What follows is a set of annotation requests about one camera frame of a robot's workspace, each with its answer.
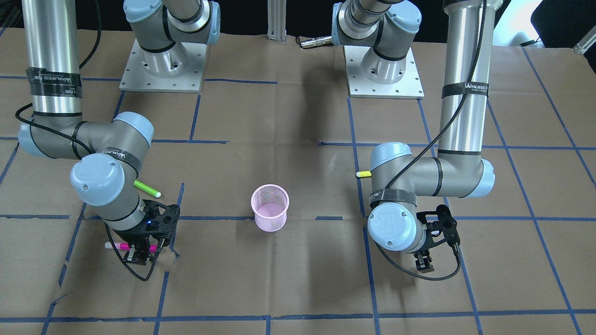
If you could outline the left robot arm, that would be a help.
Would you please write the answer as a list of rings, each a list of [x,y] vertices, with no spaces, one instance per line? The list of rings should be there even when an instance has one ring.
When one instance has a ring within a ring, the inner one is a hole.
[[[446,242],[460,263],[460,238],[449,208],[416,212],[420,196],[474,198],[494,186],[494,168],[481,157],[490,51],[494,18],[501,0],[445,0],[448,15],[441,130],[426,150],[413,156],[409,146],[388,142],[371,153],[371,212],[368,233],[382,254],[414,255],[418,271],[430,272],[430,249]],[[419,31],[421,13],[407,0],[347,0],[336,3],[332,16],[335,45],[369,47],[364,60],[367,77],[389,84],[401,79],[406,54]],[[443,235],[440,241],[434,237]]]

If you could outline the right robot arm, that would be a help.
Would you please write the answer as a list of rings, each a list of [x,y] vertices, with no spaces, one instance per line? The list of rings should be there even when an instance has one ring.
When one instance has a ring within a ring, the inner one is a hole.
[[[219,4],[212,0],[126,0],[126,19],[135,43],[121,90],[198,93],[206,47],[221,27]],[[33,99],[31,120],[22,120],[21,148],[32,155],[77,159],[70,182],[79,197],[128,243],[124,262],[145,265],[167,246],[179,206],[143,200],[134,187],[155,132],[134,112],[111,123],[82,119],[82,79],[77,56],[75,2],[25,0],[27,78]]]

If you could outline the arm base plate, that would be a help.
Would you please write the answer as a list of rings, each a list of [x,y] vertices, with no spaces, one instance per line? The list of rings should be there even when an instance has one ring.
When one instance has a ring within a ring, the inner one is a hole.
[[[417,99],[425,96],[412,49],[398,61],[381,59],[371,47],[344,46],[350,97]]]
[[[119,88],[129,92],[199,94],[207,45],[177,43],[162,53],[149,53],[134,42]]]

